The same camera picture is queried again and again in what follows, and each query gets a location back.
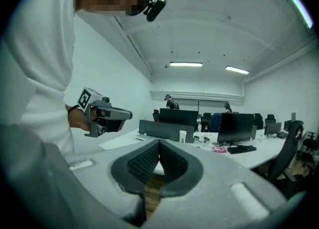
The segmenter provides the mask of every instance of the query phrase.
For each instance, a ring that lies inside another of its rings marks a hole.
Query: paper cup
[[[186,131],[179,131],[179,142],[186,143]]]

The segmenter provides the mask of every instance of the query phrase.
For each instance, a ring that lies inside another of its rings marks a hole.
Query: white ceiling
[[[231,65],[252,76],[314,35],[290,0],[167,0],[152,23],[143,14],[117,20],[152,74],[174,72],[165,65],[175,60],[202,62],[199,72],[212,75],[234,74],[225,72]]]

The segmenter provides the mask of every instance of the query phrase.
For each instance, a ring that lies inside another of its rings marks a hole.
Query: wall
[[[300,58],[244,85],[243,111],[274,114],[277,122],[304,121],[310,131],[319,130],[319,47]]]
[[[139,127],[139,120],[151,120],[150,89],[152,84],[115,48],[77,15],[74,19],[76,42],[74,70],[65,92],[65,103],[73,106],[84,86],[109,97],[114,107],[132,111],[118,133],[105,133],[99,138],[84,136],[84,131],[72,129],[77,154],[100,150],[99,144]]]
[[[210,77],[196,72],[196,68],[184,69],[181,73],[155,74],[152,76],[153,90],[189,91],[242,95],[241,81],[226,76]]]
[[[227,76],[211,77],[207,74],[200,74],[196,68],[183,69],[183,73],[159,73],[152,76],[153,91],[170,92],[207,92],[231,95],[243,95],[241,81],[237,78]],[[165,95],[161,98],[152,99],[152,108],[160,109],[165,107]],[[197,101],[175,100],[182,110],[198,110]],[[230,103],[233,111],[239,112],[241,106]],[[223,102],[200,101],[199,114],[222,113],[225,111]]]
[[[151,73],[114,17],[84,10],[77,12],[77,15],[119,51],[144,77],[151,80]]]

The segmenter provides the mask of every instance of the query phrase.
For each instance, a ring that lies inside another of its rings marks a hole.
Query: floor
[[[268,167],[270,163],[266,163],[259,167],[259,174],[267,174]],[[294,164],[292,165],[291,169],[289,169],[289,172],[292,175],[298,175],[301,174],[303,176],[307,175],[309,173],[309,168],[307,166],[303,167],[302,161],[295,160]],[[160,189],[162,186],[166,184],[165,177],[158,174],[153,174],[150,181],[146,185],[146,198],[145,198],[145,204],[146,204],[146,215],[149,219],[157,206],[160,204]]]

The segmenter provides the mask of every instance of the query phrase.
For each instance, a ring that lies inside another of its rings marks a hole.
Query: pink object
[[[224,147],[212,147],[211,150],[215,153],[227,153],[226,149]]]

